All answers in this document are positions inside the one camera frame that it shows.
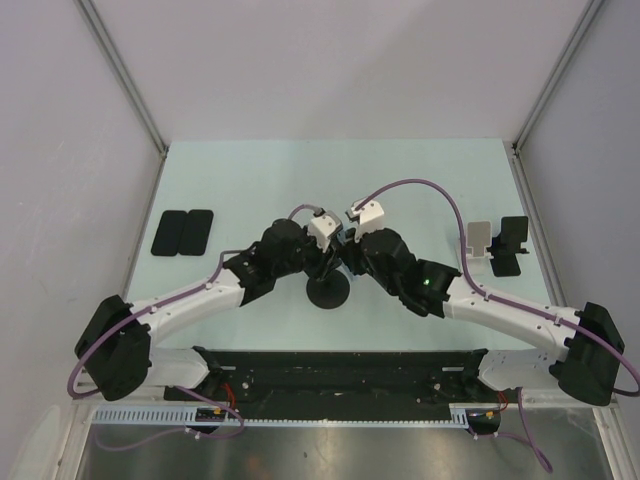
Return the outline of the black round base phone stand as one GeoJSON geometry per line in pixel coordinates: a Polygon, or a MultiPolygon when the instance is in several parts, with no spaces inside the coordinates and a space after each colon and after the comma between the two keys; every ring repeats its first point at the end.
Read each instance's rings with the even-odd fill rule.
{"type": "Polygon", "coordinates": [[[308,276],[306,294],[309,301],[324,310],[333,310],[343,305],[350,295],[350,282],[340,271],[331,272],[324,280],[313,280],[308,276]]]}

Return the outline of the white phone stand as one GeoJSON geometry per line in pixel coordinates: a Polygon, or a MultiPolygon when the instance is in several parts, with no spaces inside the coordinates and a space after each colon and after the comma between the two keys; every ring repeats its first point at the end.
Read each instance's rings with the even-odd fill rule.
{"type": "Polygon", "coordinates": [[[460,267],[463,267],[461,252],[465,253],[466,265],[472,276],[487,274],[490,270],[492,255],[492,224],[490,221],[468,222],[465,227],[464,249],[457,246],[456,254],[460,267]]]}

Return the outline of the black phone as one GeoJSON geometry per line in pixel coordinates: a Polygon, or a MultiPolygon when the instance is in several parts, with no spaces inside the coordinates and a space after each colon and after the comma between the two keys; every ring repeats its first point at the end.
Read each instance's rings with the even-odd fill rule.
{"type": "Polygon", "coordinates": [[[162,213],[151,246],[151,254],[157,257],[174,257],[178,254],[187,212],[166,210],[162,213]]]}
{"type": "Polygon", "coordinates": [[[186,215],[186,220],[178,246],[182,256],[203,256],[207,249],[214,212],[211,210],[193,209],[186,215]]]}

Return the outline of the phone with light blue case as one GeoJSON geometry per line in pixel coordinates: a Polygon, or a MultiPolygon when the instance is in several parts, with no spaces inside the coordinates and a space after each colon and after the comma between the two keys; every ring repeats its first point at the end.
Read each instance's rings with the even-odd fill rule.
{"type": "MultiPolygon", "coordinates": [[[[342,232],[340,232],[338,234],[338,240],[341,246],[344,246],[347,243],[348,240],[348,230],[343,230],[342,232]]],[[[345,262],[342,262],[342,273],[346,276],[346,278],[348,279],[349,282],[352,282],[354,279],[353,274],[351,273],[351,271],[349,270],[347,264],[345,262]]]]}

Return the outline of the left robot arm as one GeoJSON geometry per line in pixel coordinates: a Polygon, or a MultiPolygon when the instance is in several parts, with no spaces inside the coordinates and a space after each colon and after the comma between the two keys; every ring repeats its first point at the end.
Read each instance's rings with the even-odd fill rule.
{"type": "Polygon", "coordinates": [[[270,293],[277,280],[298,273],[321,280],[339,264],[342,223],[326,212],[301,226],[278,219],[245,250],[225,251],[214,273],[163,296],[134,303],[114,295],[103,300],[76,344],[76,366],[67,391],[81,374],[107,401],[123,399],[141,387],[187,388],[197,398],[214,397],[221,376],[203,350],[169,349],[162,342],[199,321],[244,306],[270,293]]]}

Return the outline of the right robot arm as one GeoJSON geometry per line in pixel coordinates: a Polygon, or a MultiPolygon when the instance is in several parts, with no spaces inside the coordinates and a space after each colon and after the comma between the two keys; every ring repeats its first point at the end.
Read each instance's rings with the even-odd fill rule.
{"type": "Polygon", "coordinates": [[[482,289],[453,267],[417,258],[388,228],[362,236],[348,230],[339,255],[351,273],[372,277],[418,316],[475,323],[528,344],[486,352],[479,366],[464,372],[461,388],[469,399],[558,387],[590,405],[610,403],[624,343],[605,307],[543,305],[482,289]]]}

